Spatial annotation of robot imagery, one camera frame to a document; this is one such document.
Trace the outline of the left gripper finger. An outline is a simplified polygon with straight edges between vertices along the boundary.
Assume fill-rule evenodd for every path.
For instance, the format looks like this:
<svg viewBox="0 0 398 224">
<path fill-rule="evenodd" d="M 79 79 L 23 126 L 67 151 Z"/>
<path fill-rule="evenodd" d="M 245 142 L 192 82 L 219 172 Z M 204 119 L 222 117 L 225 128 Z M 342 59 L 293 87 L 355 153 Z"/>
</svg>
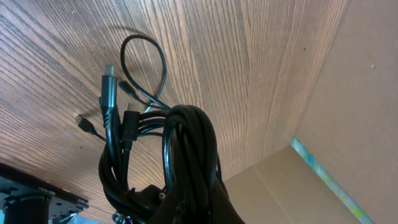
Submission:
<svg viewBox="0 0 398 224">
<path fill-rule="evenodd" d="M 203 173 L 184 167 L 164 169 L 165 197 L 148 223 L 242 224 L 222 180 L 219 167 Z"/>
</svg>

